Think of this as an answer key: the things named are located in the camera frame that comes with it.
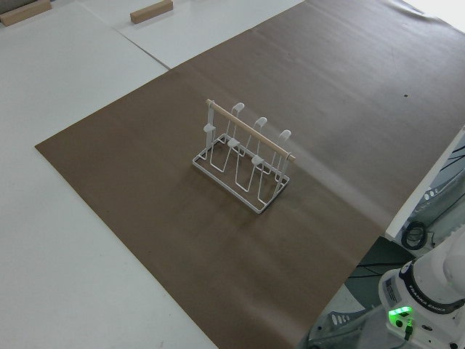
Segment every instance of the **wooden dowel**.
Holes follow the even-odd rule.
[[[139,24],[145,20],[149,20],[155,16],[161,15],[162,13],[171,11],[173,9],[172,0],[163,0],[157,2],[154,5],[139,9],[129,14],[131,17],[131,22],[134,24]]]
[[[274,143],[272,140],[266,138],[264,135],[261,133],[257,132],[253,128],[251,128],[248,124],[245,122],[241,121],[240,119],[236,118],[234,115],[232,115],[230,112],[226,111],[225,109],[221,108],[219,105],[217,105],[214,101],[212,100],[206,100],[206,104],[210,105],[215,111],[223,115],[226,119],[231,120],[232,123],[238,125],[241,129],[249,133],[252,137],[256,138],[260,142],[268,145],[271,149],[273,149],[276,153],[284,156],[285,159],[289,160],[290,162],[294,162],[296,157],[289,153],[288,151],[285,151],[282,149],[279,145]]]
[[[13,9],[0,15],[0,21],[5,25],[11,25],[25,20],[29,17],[38,15],[39,13],[48,11],[52,8],[50,0],[38,0],[32,4]]]

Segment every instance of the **white wire rack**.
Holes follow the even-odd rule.
[[[286,170],[295,156],[282,147],[291,131],[281,132],[278,142],[274,143],[262,134],[267,123],[265,117],[255,121],[253,127],[238,118],[244,109],[243,103],[236,104],[231,113],[213,100],[207,100],[206,104],[209,107],[207,124],[203,128],[206,147],[193,159],[193,165],[256,213],[262,213],[289,183]],[[227,119],[226,131],[218,137],[215,111]],[[248,135],[246,142],[238,140],[238,127]]]

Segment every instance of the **brown paper sheet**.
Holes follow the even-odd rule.
[[[292,348],[464,124],[464,44],[404,3],[306,1],[37,148],[221,349]],[[192,166],[206,98],[293,132],[264,214]]]

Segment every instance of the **cable connector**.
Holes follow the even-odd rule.
[[[405,327],[405,337],[404,340],[409,340],[410,336],[413,333],[413,319],[408,318],[407,326]]]

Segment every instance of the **white robot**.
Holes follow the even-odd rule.
[[[465,349],[465,225],[424,256],[385,273],[379,296],[389,331],[405,341]]]

